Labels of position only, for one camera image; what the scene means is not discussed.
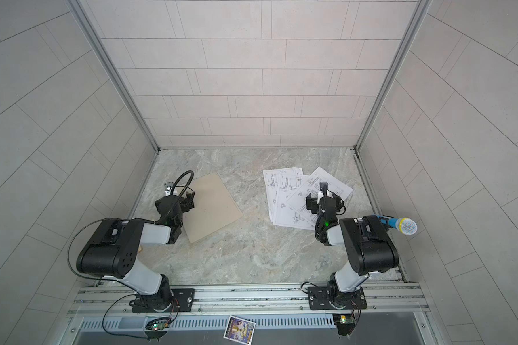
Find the beige cardboard folder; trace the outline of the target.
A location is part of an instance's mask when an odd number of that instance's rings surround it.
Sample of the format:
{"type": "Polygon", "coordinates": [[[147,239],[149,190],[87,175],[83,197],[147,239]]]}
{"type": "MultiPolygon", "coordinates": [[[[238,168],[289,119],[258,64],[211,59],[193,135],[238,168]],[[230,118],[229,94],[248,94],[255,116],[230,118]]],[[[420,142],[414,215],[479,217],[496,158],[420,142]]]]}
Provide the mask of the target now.
{"type": "Polygon", "coordinates": [[[195,192],[194,208],[184,214],[184,231],[191,244],[243,216],[218,174],[198,178],[190,187],[195,192]]]}

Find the printed drawing sheet top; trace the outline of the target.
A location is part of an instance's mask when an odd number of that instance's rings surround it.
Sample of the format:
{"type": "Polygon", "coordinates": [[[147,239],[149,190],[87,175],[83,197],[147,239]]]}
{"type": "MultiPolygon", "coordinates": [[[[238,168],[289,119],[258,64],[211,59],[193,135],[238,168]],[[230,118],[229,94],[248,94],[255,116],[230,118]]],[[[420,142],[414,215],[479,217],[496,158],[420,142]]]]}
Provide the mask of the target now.
{"type": "Polygon", "coordinates": [[[308,178],[304,178],[304,182],[297,190],[287,198],[287,204],[298,212],[301,216],[311,221],[316,216],[306,209],[306,197],[312,194],[314,200],[317,200],[317,194],[320,191],[321,183],[328,184],[329,192],[338,195],[342,200],[346,201],[353,194],[353,189],[334,176],[330,175],[326,170],[319,167],[308,178]]]}

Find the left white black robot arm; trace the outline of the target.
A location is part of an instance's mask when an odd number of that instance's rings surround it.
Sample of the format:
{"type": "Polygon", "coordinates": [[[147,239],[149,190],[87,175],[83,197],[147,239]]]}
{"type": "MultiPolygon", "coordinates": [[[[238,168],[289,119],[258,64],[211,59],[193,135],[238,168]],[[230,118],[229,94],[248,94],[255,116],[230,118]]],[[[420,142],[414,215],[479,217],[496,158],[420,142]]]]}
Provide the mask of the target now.
{"type": "Polygon", "coordinates": [[[152,271],[137,255],[145,244],[176,243],[184,214],[194,208],[193,178],[188,170],[165,185],[164,197],[155,201],[158,220],[102,219],[70,269],[80,277],[117,282],[134,291],[135,299],[129,302],[134,313],[190,312],[195,290],[173,289],[166,275],[152,271]]]}

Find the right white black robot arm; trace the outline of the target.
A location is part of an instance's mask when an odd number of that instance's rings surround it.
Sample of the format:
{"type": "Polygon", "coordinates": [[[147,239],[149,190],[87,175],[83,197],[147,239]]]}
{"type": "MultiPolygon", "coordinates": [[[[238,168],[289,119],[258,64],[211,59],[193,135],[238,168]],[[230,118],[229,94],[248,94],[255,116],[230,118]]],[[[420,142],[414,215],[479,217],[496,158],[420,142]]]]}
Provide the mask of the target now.
{"type": "Polygon", "coordinates": [[[326,286],[309,283],[306,293],[313,311],[366,309],[362,285],[373,273],[385,273],[399,265],[387,225],[377,216],[339,220],[344,208],[344,201],[329,190],[327,182],[319,184],[317,197],[306,197],[306,209],[317,215],[315,239],[327,247],[344,246],[348,258],[331,274],[326,286]]]}

